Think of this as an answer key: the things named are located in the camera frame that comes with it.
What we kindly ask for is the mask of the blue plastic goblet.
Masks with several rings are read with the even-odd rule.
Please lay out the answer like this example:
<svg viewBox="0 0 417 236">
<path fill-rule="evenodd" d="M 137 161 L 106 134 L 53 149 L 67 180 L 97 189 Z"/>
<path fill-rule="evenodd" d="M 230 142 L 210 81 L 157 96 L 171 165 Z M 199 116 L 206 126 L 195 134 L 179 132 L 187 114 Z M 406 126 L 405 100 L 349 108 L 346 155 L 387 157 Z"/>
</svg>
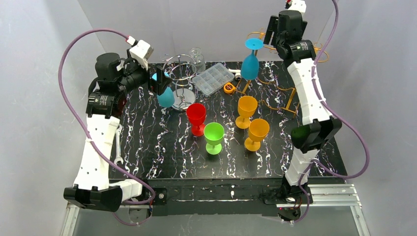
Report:
<svg viewBox="0 0 417 236">
<path fill-rule="evenodd" d="M 151 91 L 157 95 L 157 100 L 161 107 L 171 107 L 173 106 L 175 101 L 173 91 L 170 88 L 172 79 L 169 77 L 168 73 L 165 72 L 161 78 L 163 83 L 159 84 L 157 79 L 158 74 L 160 74 L 160 72 L 156 72 L 152 75 L 152 81 L 150 86 Z"/>
<path fill-rule="evenodd" d="M 261 49 L 264 44 L 263 41 L 258 38 L 249 38 L 245 41 L 247 49 L 251 50 L 251 53 L 244 59 L 241 66 L 241 75 L 245 80 L 251 81 L 258 77 L 259 73 L 259 61 L 255 56 L 255 51 Z"/>
</svg>

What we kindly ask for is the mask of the chrome spiral glass rack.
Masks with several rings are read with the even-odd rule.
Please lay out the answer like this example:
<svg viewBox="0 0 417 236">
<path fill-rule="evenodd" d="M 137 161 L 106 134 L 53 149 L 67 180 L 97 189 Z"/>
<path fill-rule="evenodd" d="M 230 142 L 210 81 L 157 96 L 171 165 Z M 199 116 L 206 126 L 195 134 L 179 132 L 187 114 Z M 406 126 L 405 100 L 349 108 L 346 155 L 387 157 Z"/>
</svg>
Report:
<svg viewBox="0 0 417 236">
<path fill-rule="evenodd" d="M 186 54 L 172 56 L 165 60 L 163 71 L 168 73 L 175 86 L 172 108 L 178 112 L 185 112 L 196 101 L 196 94 L 191 89 L 192 79 L 197 76 L 195 60 Z"/>
</svg>

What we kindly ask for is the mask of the clear glass wine glass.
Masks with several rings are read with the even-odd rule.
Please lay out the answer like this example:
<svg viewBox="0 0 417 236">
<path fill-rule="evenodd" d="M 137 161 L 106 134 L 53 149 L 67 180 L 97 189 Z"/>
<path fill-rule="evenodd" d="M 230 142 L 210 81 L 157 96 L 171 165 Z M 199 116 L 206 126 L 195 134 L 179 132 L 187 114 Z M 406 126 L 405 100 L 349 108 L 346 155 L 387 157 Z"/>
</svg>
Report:
<svg viewBox="0 0 417 236">
<path fill-rule="evenodd" d="M 204 60 L 204 56 L 202 54 L 202 50 L 200 48 L 198 48 L 198 47 L 192 48 L 189 51 L 189 55 L 194 60 L 195 72 L 197 74 L 200 74 L 200 73 L 204 72 L 205 69 L 206 69 L 206 62 Z"/>
</svg>

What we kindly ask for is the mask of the blue plastic goblet back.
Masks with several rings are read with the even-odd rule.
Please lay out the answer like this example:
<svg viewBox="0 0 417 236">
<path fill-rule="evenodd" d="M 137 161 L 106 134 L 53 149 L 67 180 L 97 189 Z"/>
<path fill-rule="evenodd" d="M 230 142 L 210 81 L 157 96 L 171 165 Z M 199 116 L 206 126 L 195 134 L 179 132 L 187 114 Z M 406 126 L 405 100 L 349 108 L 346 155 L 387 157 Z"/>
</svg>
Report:
<svg viewBox="0 0 417 236">
<path fill-rule="evenodd" d="M 241 66 L 241 75 L 245 80 L 251 81 L 258 77 L 259 73 L 259 61 L 255 56 L 255 51 L 261 49 L 264 44 L 263 41 L 258 38 L 249 38 L 245 41 L 247 49 L 251 50 L 251 53 L 244 59 Z"/>
</svg>

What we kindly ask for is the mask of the green plastic goblet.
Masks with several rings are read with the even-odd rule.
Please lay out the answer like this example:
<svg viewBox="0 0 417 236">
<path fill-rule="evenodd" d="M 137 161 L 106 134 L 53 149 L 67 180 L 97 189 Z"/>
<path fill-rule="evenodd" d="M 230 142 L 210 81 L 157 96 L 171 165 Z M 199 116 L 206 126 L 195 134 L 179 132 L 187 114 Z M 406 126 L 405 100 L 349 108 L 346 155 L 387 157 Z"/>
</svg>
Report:
<svg viewBox="0 0 417 236">
<path fill-rule="evenodd" d="M 224 127 L 217 122 L 211 122 L 205 126 L 204 137 L 207 142 L 206 151 L 209 154 L 217 155 L 222 151 L 224 133 Z"/>
</svg>

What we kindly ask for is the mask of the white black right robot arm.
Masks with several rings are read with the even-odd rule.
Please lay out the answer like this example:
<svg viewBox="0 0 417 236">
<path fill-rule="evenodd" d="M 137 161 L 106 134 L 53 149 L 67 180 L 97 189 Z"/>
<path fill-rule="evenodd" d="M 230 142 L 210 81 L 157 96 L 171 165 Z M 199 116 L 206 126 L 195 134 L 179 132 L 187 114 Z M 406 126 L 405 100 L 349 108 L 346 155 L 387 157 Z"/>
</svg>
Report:
<svg viewBox="0 0 417 236">
<path fill-rule="evenodd" d="M 306 185 L 314 158 L 342 127 L 341 120 L 322 104 L 325 99 L 312 69 L 316 59 L 314 46 L 302 38 L 306 26 L 300 11 L 283 10 L 270 17 L 264 38 L 264 43 L 273 46 L 283 59 L 301 107 L 302 125 L 291 131 L 294 152 L 283 179 L 287 192 Z"/>
</svg>

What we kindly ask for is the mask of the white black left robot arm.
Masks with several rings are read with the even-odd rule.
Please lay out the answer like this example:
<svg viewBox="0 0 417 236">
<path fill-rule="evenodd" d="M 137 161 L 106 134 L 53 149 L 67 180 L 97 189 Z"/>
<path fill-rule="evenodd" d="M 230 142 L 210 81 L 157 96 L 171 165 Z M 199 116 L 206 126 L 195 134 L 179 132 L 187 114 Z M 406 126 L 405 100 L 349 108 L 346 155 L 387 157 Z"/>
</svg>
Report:
<svg viewBox="0 0 417 236">
<path fill-rule="evenodd" d="M 122 202 L 141 195 L 143 185 L 132 178 L 110 183 L 109 167 L 118 167 L 110 155 L 126 94 L 146 84 L 151 92 L 161 95 L 171 83 L 162 66 L 154 69 L 156 79 L 132 56 L 122 59 L 117 53 L 104 53 L 97 57 L 97 77 L 88 91 L 88 135 L 81 165 L 73 185 L 63 192 L 68 202 L 84 209 L 115 212 Z"/>
</svg>

